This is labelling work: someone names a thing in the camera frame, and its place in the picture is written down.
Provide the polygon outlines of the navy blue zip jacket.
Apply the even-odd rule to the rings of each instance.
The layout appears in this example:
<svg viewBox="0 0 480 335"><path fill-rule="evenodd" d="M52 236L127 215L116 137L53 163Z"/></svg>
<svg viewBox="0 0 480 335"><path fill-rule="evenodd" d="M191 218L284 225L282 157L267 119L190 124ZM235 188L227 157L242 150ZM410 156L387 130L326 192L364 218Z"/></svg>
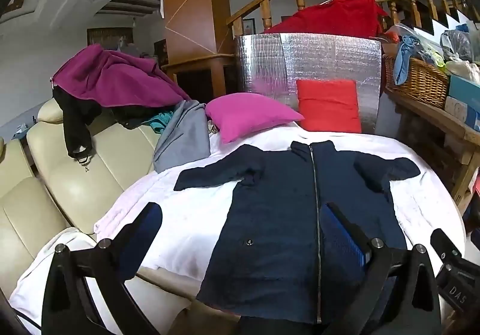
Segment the navy blue zip jacket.
<svg viewBox="0 0 480 335"><path fill-rule="evenodd" d="M317 322L326 294L319 267L338 255L321 247L320 208L334 203L367 236L402 249L390 183L419 173L407 158L339 151L331 141L295 141L284 151L243 145L185 170L177 191L235 183L198 300L241 316Z"/></svg>

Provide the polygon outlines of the cream leather sofa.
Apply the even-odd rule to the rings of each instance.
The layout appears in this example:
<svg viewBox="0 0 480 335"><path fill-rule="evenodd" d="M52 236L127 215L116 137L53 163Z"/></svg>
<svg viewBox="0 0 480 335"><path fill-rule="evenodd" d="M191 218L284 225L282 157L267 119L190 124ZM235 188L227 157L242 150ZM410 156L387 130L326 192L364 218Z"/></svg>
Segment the cream leather sofa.
<svg viewBox="0 0 480 335"><path fill-rule="evenodd" d="M89 127L94 155L86 166L68 156L63 113L54 99L20 140L1 138L1 292L41 325L41 306L55 243L95 246L95 222L127 188L153 171L159 135L128 130L102 113ZM22 275L24 289L15 293ZM161 334L233 334L238 318L194 301L199 283L167 270L140 273L125 286Z"/></svg>

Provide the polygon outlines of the wooden side table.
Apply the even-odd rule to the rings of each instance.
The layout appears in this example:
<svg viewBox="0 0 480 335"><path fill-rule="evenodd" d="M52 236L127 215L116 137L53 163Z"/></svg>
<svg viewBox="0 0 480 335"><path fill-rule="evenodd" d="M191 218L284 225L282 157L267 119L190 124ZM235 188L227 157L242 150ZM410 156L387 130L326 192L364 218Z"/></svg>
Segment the wooden side table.
<svg viewBox="0 0 480 335"><path fill-rule="evenodd" d="M479 133L437 107L390 90L386 95L400 114L396 138L425 160L464 214L479 176Z"/></svg>

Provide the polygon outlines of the white blue box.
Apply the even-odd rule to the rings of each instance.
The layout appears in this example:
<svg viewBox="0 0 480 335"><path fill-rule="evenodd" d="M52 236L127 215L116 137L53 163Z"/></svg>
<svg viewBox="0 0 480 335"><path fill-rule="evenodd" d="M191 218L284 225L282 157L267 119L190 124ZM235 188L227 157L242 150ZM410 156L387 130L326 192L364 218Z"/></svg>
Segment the white blue box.
<svg viewBox="0 0 480 335"><path fill-rule="evenodd" d="M476 132L480 132L480 115L479 112L461 102L454 97L448 96L445 101L445 111L458 119L466 126L472 128Z"/></svg>

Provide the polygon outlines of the blue cardboard box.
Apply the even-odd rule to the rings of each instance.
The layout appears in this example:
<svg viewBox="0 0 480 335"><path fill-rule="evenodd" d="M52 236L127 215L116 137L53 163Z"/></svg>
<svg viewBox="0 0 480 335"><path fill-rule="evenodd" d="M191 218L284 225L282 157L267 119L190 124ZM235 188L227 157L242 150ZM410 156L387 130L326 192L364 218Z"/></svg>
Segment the blue cardboard box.
<svg viewBox="0 0 480 335"><path fill-rule="evenodd" d="M451 75L448 95L473 109L480 109L480 87L462 77Z"/></svg>

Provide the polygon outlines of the black garment on sofa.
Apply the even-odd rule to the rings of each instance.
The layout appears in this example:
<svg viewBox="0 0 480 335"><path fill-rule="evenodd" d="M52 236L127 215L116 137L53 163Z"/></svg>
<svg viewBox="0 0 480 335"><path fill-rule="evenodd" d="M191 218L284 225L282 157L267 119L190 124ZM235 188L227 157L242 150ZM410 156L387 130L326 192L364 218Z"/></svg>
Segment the black garment on sofa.
<svg viewBox="0 0 480 335"><path fill-rule="evenodd" d="M158 113L172 111L172 106L150 108L137 105L102 107L94 100L78 99L59 86L54 86L53 98L63 111L64 140L67 154L88 170L89 160L95 154L89 126L103 113L128 130L142 126L142 123Z"/></svg>

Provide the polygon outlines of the wicker basket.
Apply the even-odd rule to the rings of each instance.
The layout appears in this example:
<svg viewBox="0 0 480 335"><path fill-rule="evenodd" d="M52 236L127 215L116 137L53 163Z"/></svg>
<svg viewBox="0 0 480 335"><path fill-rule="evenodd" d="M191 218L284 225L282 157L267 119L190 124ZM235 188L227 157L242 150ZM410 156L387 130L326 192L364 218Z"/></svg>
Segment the wicker basket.
<svg viewBox="0 0 480 335"><path fill-rule="evenodd" d="M396 85L393 75L395 57L384 54L382 59L386 73L386 90L439 109L444 108L450 84L448 75L431 64L411 57L407 80Z"/></svg>

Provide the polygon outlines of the red pillow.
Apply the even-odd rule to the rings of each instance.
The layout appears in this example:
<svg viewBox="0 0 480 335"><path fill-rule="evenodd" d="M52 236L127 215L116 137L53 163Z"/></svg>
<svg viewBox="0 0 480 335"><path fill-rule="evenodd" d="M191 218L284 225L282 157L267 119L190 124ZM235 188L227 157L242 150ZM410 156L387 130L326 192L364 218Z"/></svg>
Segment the red pillow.
<svg viewBox="0 0 480 335"><path fill-rule="evenodd" d="M296 80L296 86L304 130L361 133L354 80Z"/></svg>

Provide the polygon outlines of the teal garment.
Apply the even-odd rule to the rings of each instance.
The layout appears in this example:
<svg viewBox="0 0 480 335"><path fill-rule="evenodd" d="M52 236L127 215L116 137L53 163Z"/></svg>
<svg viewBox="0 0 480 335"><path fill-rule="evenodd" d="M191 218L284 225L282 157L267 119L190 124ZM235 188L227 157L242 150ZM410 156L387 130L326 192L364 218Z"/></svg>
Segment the teal garment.
<svg viewBox="0 0 480 335"><path fill-rule="evenodd" d="M161 135L173 117L172 111L158 113L143 122L143 126L150 127L154 133Z"/></svg>

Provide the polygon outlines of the grey garment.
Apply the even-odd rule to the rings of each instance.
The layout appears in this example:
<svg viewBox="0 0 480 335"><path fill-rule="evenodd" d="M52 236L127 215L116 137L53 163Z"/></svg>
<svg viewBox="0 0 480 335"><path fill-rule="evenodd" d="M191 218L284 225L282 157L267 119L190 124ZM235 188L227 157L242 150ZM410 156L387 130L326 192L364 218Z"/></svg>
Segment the grey garment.
<svg viewBox="0 0 480 335"><path fill-rule="evenodd" d="M209 155L210 140L205 105L195 100L180 102L157 141L153 154L154 171L161 173Z"/></svg>

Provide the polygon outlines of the purple fleece garment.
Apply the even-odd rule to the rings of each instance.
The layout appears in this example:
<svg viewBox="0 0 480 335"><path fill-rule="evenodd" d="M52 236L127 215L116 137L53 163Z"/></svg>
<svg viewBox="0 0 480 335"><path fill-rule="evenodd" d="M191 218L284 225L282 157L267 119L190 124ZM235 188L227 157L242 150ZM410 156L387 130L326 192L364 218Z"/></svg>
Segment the purple fleece garment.
<svg viewBox="0 0 480 335"><path fill-rule="evenodd" d="M106 50L100 44L89 45L70 58L53 75L52 84L103 107L156 108L190 99L155 60Z"/></svg>

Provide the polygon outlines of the clear plastic bag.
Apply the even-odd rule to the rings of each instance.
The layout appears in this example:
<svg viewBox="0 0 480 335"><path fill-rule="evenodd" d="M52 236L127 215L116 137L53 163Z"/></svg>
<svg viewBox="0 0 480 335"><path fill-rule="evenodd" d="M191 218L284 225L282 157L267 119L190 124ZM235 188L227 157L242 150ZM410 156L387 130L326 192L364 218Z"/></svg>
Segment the clear plastic bag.
<svg viewBox="0 0 480 335"><path fill-rule="evenodd" d="M440 36L440 46L446 61L452 61L454 58L473 61L473 50L468 32L447 30Z"/></svg>

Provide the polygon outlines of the blue cloth in basket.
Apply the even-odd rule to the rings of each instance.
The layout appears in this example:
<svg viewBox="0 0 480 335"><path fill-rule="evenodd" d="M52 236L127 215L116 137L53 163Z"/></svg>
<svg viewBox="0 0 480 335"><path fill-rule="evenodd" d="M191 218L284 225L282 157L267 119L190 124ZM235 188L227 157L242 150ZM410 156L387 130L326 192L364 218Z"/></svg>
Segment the blue cloth in basket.
<svg viewBox="0 0 480 335"><path fill-rule="evenodd" d="M410 58L423 50L421 41L414 35L406 35L400 42L393 66L393 80L396 86L404 84L408 79Z"/></svg>

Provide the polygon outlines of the magenta pillow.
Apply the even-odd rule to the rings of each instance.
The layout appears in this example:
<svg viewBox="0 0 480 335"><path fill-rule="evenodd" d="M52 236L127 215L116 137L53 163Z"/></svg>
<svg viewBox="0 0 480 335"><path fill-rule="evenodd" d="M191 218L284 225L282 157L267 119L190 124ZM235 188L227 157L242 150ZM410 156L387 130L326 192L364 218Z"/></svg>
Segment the magenta pillow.
<svg viewBox="0 0 480 335"><path fill-rule="evenodd" d="M304 119L288 105L257 93L232 93L217 97L206 105L205 113L219 129L224 144L254 132Z"/></svg>

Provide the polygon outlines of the framed wall picture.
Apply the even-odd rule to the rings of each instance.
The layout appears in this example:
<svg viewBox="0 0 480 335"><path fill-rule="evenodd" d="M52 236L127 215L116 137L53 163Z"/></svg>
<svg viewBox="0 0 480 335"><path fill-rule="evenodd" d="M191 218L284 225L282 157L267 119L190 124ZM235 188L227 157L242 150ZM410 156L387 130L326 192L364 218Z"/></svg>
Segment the framed wall picture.
<svg viewBox="0 0 480 335"><path fill-rule="evenodd" d="M256 21L254 18L244 18L242 20L242 29L244 35L256 34Z"/></svg>

